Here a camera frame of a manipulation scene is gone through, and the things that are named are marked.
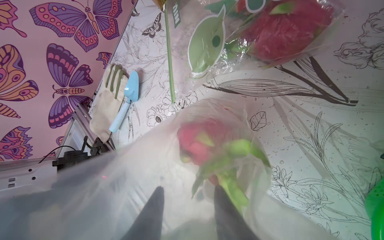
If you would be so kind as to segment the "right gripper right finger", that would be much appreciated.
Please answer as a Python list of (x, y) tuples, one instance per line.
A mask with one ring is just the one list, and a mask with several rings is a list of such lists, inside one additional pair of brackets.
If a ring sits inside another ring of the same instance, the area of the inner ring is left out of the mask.
[(218, 240), (258, 239), (221, 186), (215, 186), (214, 205)]

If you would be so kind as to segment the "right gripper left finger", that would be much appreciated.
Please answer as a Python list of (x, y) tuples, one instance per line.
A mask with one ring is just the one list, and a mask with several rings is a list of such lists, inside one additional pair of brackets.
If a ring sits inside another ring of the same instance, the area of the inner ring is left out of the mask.
[(164, 205), (164, 188), (157, 187), (122, 240), (160, 240)]

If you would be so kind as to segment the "clear zip-top bag green seal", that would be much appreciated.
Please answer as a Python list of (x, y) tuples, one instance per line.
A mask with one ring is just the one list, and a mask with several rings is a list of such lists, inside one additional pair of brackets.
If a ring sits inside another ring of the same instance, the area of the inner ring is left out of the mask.
[[(124, 148), (61, 170), (50, 190), (1, 198), (1, 239), (121, 240), (154, 190), (162, 187), (161, 240), (218, 240), (215, 185), (205, 180), (192, 195), (199, 167), (181, 161), (177, 138), (181, 124), (210, 118), (239, 128), (265, 154), (248, 123), (245, 104), (201, 100)], [(268, 195), (270, 164), (248, 155), (236, 160), (235, 166), (240, 187), (249, 199), (239, 213), (258, 240), (333, 238)]]

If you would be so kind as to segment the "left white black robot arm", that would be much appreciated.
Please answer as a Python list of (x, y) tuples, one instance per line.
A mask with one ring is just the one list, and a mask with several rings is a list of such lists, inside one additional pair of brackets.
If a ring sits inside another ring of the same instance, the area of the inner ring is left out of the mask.
[(1, 171), (1, 198), (50, 190), (57, 180), (57, 167), (51, 162)]

